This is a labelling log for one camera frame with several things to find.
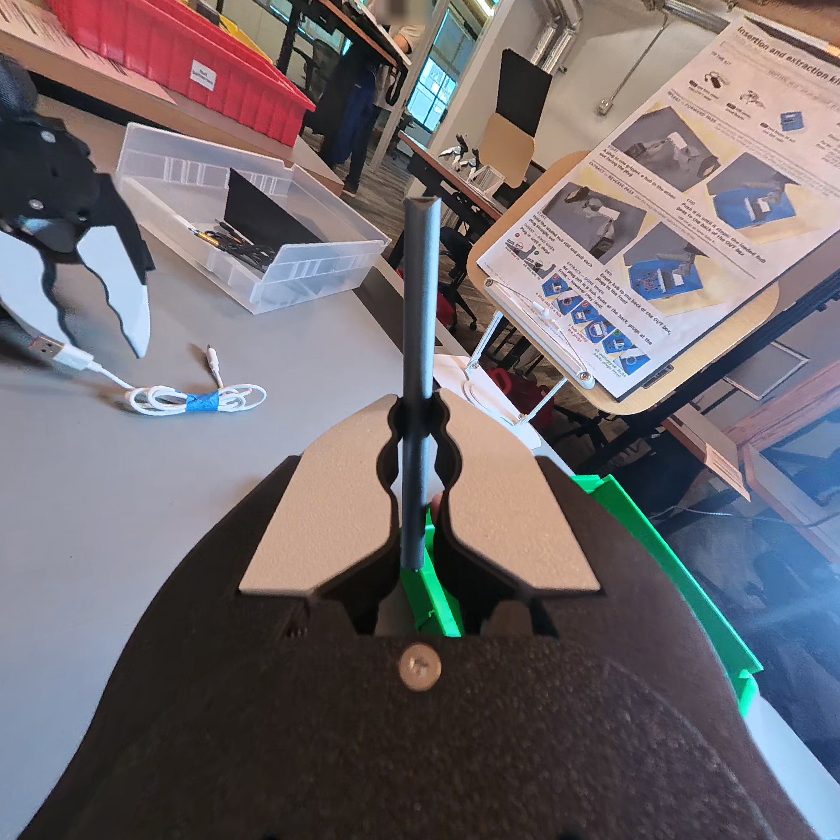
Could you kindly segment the clear plastic bin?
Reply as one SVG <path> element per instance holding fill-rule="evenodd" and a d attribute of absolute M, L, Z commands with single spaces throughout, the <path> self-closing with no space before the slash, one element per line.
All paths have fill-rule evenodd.
<path fill-rule="evenodd" d="M 357 288 L 390 239 L 297 165 L 131 122 L 136 221 L 253 314 Z"/>

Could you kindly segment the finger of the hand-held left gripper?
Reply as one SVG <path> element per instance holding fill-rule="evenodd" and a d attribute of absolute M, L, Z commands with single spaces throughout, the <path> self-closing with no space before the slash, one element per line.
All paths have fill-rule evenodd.
<path fill-rule="evenodd" d="M 110 309 L 117 315 L 123 337 L 142 359 L 151 341 L 148 288 L 114 226 L 91 227 L 77 244 L 82 264 L 99 278 Z"/>
<path fill-rule="evenodd" d="M 70 343 L 47 291 L 48 266 L 30 243 L 1 233 L 2 307 L 26 331 L 35 351 L 63 351 Z"/>

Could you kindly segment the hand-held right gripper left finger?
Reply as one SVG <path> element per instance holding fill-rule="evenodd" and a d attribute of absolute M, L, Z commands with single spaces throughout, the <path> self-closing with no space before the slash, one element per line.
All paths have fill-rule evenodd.
<path fill-rule="evenodd" d="M 304 450 L 239 583 L 242 594 L 315 595 L 385 546 L 393 499 L 377 465 L 392 441 L 396 405 L 396 395 L 385 395 Z"/>

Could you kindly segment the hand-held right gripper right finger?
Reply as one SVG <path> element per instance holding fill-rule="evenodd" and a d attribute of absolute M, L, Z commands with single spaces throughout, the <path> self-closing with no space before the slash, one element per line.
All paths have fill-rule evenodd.
<path fill-rule="evenodd" d="M 435 538 L 444 585 L 466 600 L 601 590 L 538 460 L 508 427 L 449 389 L 438 453 L 451 455 Z"/>

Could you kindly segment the wooden office desk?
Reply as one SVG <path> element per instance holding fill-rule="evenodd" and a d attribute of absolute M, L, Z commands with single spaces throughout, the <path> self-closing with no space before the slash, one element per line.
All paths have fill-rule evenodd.
<path fill-rule="evenodd" d="M 439 198 L 456 215 L 458 222 L 466 226 L 467 236 L 472 243 L 507 211 L 493 197 L 479 192 L 464 177 L 403 131 L 397 134 L 397 138 L 407 144 L 412 152 L 406 170 L 422 184 L 422 196 Z"/>

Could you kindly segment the red tote bag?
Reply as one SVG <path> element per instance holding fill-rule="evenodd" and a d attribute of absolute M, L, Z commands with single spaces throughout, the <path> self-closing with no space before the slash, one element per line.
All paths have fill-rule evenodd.
<path fill-rule="evenodd" d="M 486 370 L 486 374 L 509 402 L 518 409 L 520 414 L 530 413 L 550 393 L 549 387 L 538 385 L 534 381 L 506 371 L 501 367 L 490 368 Z"/>

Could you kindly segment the wooden chair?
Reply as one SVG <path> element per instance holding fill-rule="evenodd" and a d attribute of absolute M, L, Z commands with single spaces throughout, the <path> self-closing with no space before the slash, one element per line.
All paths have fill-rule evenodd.
<path fill-rule="evenodd" d="M 501 53 L 496 110 L 478 147 L 480 169 L 492 185 L 519 187 L 536 147 L 536 133 L 552 83 L 549 72 L 506 48 Z"/>

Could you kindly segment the green plastic bin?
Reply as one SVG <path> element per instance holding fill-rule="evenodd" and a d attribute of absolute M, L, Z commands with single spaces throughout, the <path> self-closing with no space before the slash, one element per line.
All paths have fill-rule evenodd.
<path fill-rule="evenodd" d="M 654 525 L 613 476 L 572 476 L 572 481 L 618 520 L 656 559 L 679 590 L 707 634 L 745 718 L 760 690 L 756 680 L 763 667 L 750 647 L 723 615 L 699 582 L 688 571 Z M 464 621 L 458 601 L 441 584 L 434 568 L 435 527 L 430 512 L 425 522 L 424 565 L 419 572 L 402 570 L 400 582 L 420 634 L 461 637 Z"/>

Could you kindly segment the slim grey USB hub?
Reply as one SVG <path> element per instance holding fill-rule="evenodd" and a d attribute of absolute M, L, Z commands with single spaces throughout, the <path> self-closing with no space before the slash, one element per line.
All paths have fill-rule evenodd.
<path fill-rule="evenodd" d="M 440 207 L 436 197 L 404 201 L 401 565 L 412 572 L 424 566 Z"/>

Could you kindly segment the red plastic bin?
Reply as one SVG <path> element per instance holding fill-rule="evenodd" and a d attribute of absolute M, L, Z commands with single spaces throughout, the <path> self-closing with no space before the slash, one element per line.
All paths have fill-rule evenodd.
<path fill-rule="evenodd" d="M 49 1 L 80 46 L 292 146 L 315 104 L 267 59 L 176 1 Z"/>

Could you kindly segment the white base sign stand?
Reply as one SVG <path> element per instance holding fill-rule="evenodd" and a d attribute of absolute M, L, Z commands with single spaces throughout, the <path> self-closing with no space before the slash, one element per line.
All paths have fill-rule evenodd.
<path fill-rule="evenodd" d="M 838 76 L 837 46 L 732 21 L 473 248 L 489 331 L 508 320 L 604 412 L 674 392 L 838 243 Z"/>

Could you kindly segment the black divider panel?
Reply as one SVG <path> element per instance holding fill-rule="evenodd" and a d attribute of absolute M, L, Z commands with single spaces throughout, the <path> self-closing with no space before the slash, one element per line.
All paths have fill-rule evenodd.
<path fill-rule="evenodd" d="M 229 169 L 224 222 L 251 244 L 278 252 L 284 245 L 314 245 L 323 239 L 249 179 Z"/>

